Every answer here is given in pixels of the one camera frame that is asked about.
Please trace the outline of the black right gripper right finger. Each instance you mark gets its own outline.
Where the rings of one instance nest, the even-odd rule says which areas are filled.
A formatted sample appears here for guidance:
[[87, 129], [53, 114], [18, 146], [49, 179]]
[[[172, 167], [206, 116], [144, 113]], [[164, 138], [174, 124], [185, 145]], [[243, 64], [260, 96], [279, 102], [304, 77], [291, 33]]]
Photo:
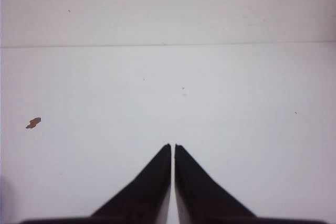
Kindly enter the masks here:
[[257, 216], [215, 182], [182, 146], [175, 146], [175, 192], [180, 223], [245, 223]]

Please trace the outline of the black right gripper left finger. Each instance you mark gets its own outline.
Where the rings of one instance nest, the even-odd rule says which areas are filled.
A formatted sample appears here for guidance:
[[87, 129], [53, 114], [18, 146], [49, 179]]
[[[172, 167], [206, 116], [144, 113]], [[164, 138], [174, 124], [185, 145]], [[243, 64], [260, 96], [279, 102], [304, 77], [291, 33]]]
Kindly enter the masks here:
[[111, 223], [167, 223], [171, 146], [164, 145], [144, 169], [92, 214]]

